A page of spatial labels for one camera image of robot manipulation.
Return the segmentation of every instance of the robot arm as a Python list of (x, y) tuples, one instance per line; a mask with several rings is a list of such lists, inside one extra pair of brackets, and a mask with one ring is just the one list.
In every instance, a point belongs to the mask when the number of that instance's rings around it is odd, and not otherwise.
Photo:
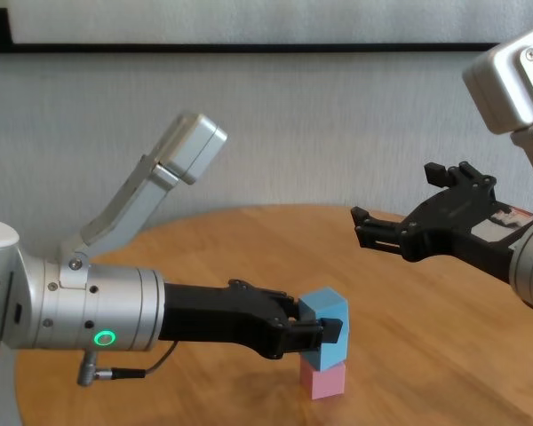
[[(533, 31), (481, 55), (464, 81), (489, 130), (511, 132), (533, 166)], [(360, 245), (410, 262), (455, 256), (511, 284), (533, 308), (533, 214), (496, 200), (496, 179), (467, 162), (446, 170), (429, 163), (426, 178), (446, 188), (402, 222), (352, 209)]]
[(241, 280), (227, 288), (170, 284), (158, 271), (90, 261), (129, 242), (180, 180), (191, 185), (203, 174), (226, 140), (207, 117), (182, 114), (102, 213), (60, 244), (56, 259), (31, 256), (0, 223), (0, 342), (84, 350), (81, 385), (143, 377), (147, 370), (97, 369), (96, 353), (148, 351), (158, 340), (238, 343), (268, 359), (335, 343), (342, 322), (300, 320), (285, 293)]

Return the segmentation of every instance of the cable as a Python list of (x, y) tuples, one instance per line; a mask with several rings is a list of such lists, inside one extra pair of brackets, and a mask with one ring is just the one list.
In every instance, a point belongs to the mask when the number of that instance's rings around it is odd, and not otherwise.
[(174, 343), (172, 343), (170, 346), (170, 349), (168, 349), (168, 351), (164, 353), (164, 355), (158, 360), (158, 362), (156, 362), (153, 366), (151, 366), (150, 368), (146, 370), (146, 375), (151, 375), (152, 373), (154, 373), (154, 371), (160, 368), (162, 364), (165, 362), (165, 360), (167, 360), (168, 357), (170, 357), (171, 353), (174, 352), (174, 350), (176, 349), (176, 346), (178, 346), (178, 343), (179, 341), (177, 340)]
[(156, 371), (158, 368), (162, 366), (165, 360), (170, 357), (171, 353), (174, 352), (174, 349), (176, 349), (176, 346), (178, 346), (179, 341), (175, 341), (171, 344), (170, 348), (164, 355), (156, 362), (153, 366), (150, 368), (143, 370), (138, 368), (109, 368), (107, 370), (97, 370), (96, 378), (101, 379), (104, 378), (105, 380), (118, 380), (118, 379), (143, 379), (147, 375), (151, 375)]

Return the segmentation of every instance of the blue block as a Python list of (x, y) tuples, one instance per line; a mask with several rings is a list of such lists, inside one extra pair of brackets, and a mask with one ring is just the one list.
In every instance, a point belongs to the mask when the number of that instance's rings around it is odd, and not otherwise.
[(319, 351), (303, 352), (302, 355), (318, 371), (334, 367), (347, 358), (349, 339), (349, 310), (347, 300), (331, 288), (323, 288), (299, 298), (301, 320), (333, 318), (342, 320), (343, 326), (337, 343), (322, 343)]

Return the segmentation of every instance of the black cable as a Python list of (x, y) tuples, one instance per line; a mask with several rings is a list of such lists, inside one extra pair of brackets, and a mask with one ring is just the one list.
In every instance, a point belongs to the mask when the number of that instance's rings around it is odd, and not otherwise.
[(174, 343), (172, 343), (170, 349), (168, 349), (168, 351), (166, 351), (166, 353), (164, 353), (164, 355), (153, 366), (146, 370), (146, 375), (151, 375), (152, 373), (154, 373), (154, 371), (160, 368), (165, 362), (165, 360), (167, 360), (168, 357), (171, 355), (171, 353), (174, 352), (176, 346), (178, 346), (178, 343), (179, 341), (175, 341)]
[(160, 368), (162, 364), (170, 357), (171, 353), (174, 352), (174, 350), (178, 346), (178, 343), (179, 341), (175, 341), (174, 343), (172, 343), (168, 351), (166, 351), (166, 353), (164, 353), (164, 355), (153, 366), (147, 368), (146, 370), (137, 368), (111, 368), (111, 380), (143, 379), (147, 375), (151, 375), (152, 373), (154, 373), (154, 371)]

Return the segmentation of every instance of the black frame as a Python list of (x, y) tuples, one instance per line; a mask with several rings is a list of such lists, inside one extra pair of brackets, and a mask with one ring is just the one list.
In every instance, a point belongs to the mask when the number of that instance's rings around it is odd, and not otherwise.
[(0, 53), (309, 53), (387, 51), (487, 51), (497, 43), (328, 44), (16, 44), (8, 11), (0, 9)]

